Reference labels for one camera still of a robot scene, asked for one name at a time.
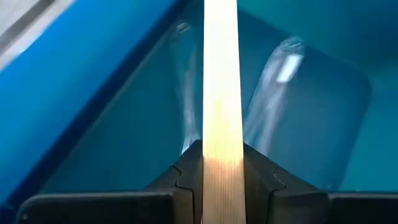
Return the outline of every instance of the blue panel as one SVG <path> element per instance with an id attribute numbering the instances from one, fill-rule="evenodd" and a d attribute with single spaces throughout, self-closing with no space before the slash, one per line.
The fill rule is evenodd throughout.
<path id="1" fill-rule="evenodd" d="M 166 170 L 181 150 L 175 78 L 166 39 L 41 192 L 139 190 Z"/>
<path id="2" fill-rule="evenodd" d="M 174 0 L 77 1 L 0 74 L 0 203 Z"/>

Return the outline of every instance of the wooden strip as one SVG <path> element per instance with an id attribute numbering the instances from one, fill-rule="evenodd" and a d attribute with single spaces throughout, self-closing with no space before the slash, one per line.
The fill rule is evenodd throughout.
<path id="1" fill-rule="evenodd" d="M 236 0 L 205 0 L 203 224 L 246 223 Z"/>

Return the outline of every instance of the light wood grain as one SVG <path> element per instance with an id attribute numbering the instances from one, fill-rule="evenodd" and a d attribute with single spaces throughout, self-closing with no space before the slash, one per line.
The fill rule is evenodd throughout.
<path id="1" fill-rule="evenodd" d="M 235 0 L 205 0 L 203 224 L 246 223 Z"/>

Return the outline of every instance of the teal background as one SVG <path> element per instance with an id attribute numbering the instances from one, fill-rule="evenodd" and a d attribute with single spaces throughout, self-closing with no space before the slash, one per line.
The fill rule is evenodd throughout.
<path id="1" fill-rule="evenodd" d="M 398 2 L 242 0 L 242 10 L 364 72 L 372 98 L 341 190 L 398 190 Z"/>
<path id="2" fill-rule="evenodd" d="M 162 44 L 42 191 L 141 189 L 166 170 L 181 147 L 174 85 L 169 48 Z"/>

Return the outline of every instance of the black plastic guide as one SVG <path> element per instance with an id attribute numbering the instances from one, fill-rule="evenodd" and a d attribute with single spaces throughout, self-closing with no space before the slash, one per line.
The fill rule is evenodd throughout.
<path id="1" fill-rule="evenodd" d="M 39 195 L 18 223 L 200 224 L 202 144 L 141 192 Z M 247 224 L 398 223 L 398 194 L 325 192 L 244 145 Z"/>

